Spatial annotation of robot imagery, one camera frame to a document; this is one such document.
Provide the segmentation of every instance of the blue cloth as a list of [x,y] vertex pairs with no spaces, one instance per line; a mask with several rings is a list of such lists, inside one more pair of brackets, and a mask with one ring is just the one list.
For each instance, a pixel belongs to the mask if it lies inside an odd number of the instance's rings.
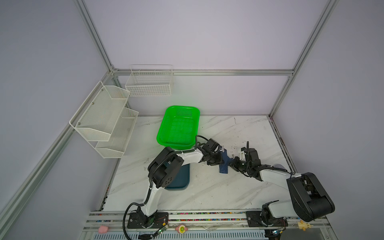
[[224,152],[221,153],[221,156],[223,157],[224,163],[221,163],[219,165],[219,172],[227,174],[228,173],[228,164],[233,160],[233,158],[228,157],[226,149],[224,149]]

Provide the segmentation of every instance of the white marble tabletop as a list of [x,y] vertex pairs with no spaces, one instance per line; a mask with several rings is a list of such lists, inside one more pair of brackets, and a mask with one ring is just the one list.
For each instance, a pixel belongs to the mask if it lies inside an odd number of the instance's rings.
[[[121,158],[104,211],[124,211],[131,202],[142,202],[148,190],[148,165],[162,151],[156,141],[162,117],[138,117],[125,155]],[[199,135],[213,138],[229,157],[249,141],[262,164],[281,164],[289,169],[266,116],[201,116]],[[164,190],[159,210],[255,209],[273,200],[290,199],[288,190],[243,176],[228,167],[195,163],[185,190]]]

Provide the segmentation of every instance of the green basket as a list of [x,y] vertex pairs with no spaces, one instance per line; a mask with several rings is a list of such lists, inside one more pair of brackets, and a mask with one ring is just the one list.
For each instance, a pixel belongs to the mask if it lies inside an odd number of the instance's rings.
[[167,108],[157,134],[160,145],[185,150],[195,145],[195,136],[199,127],[200,110],[187,106]]

